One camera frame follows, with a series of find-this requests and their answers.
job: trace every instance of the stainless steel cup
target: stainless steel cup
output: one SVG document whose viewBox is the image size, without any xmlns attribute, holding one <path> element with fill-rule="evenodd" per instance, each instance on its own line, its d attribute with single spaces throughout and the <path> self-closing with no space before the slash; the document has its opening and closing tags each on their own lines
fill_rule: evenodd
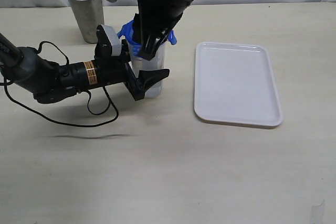
<svg viewBox="0 0 336 224">
<path fill-rule="evenodd" d="M 69 3 L 83 39 L 87 43 L 97 43 L 97 26 L 104 24 L 102 0 L 69 0 Z"/>
</svg>

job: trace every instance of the white tray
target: white tray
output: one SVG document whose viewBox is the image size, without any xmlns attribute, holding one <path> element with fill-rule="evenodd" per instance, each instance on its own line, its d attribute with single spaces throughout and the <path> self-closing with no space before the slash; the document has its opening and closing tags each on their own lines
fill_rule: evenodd
<svg viewBox="0 0 336 224">
<path fill-rule="evenodd" d="M 266 49 L 200 43 L 194 109 L 207 121 L 268 127 L 281 124 L 283 116 Z"/>
</svg>

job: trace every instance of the table surface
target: table surface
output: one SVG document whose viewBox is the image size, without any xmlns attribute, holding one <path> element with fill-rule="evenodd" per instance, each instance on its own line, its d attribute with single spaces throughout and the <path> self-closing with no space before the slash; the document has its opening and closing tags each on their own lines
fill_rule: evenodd
<svg viewBox="0 0 336 224">
<path fill-rule="evenodd" d="M 106 7 L 119 30 L 135 7 Z M 336 219 L 336 4 L 192 6 L 166 47 L 171 75 L 160 97 L 134 102 L 108 88 L 120 118 L 97 129 L 51 124 L 0 91 L 0 222 L 309 223 L 325 200 Z M 15 45 L 56 43 L 71 62 L 93 57 L 69 8 L 0 9 L 0 30 Z M 284 122 L 273 130 L 206 124 L 193 111 L 195 48 L 203 41 L 268 49 Z M 65 62 L 51 46 L 41 54 Z M 100 122 L 87 95 L 55 105 L 11 94 L 46 115 Z M 102 90 L 92 107 L 106 105 Z"/>
</svg>

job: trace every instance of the white table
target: white table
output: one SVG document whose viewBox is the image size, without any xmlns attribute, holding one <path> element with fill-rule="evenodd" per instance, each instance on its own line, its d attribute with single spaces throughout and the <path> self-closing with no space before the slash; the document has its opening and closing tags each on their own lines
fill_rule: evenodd
<svg viewBox="0 0 336 224">
<path fill-rule="evenodd" d="M 116 30 L 137 9 L 107 7 Z M 53 125 L 0 91 L 0 223 L 308 224 L 325 199 L 336 220 L 336 4 L 193 6 L 167 46 L 171 76 L 162 95 L 134 102 L 108 90 L 120 109 L 98 129 Z M 18 46 L 59 45 L 71 62 L 89 60 L 69 8 L 0 9 L 0 31 Z M 202 41 L 269 50 L 284 111 L 274 130 L 205 124 L 193 112 L 195 47 Z M 43 57 L 61 63 L 46 46 Z M 87 96 L 55 105 L 13 96 L 72 123 L 106 120 L 86 111 Z M 101 90 L 93 93 L 101 109 Z"/>
</svg>

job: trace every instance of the orange label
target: orange label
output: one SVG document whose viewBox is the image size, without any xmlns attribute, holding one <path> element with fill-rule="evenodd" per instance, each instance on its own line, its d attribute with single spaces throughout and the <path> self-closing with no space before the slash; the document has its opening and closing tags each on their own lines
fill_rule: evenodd
<svg viewBox="0 0 336 224">
<path fill-rule="evenodd" d="M 84 62 L 84 66 L 86 68 L 86 74 L 88 75 L 89 84 L 94 85 L 98 83 L 97 75 L 95 67 L 92 61 Z"/>
</svg>

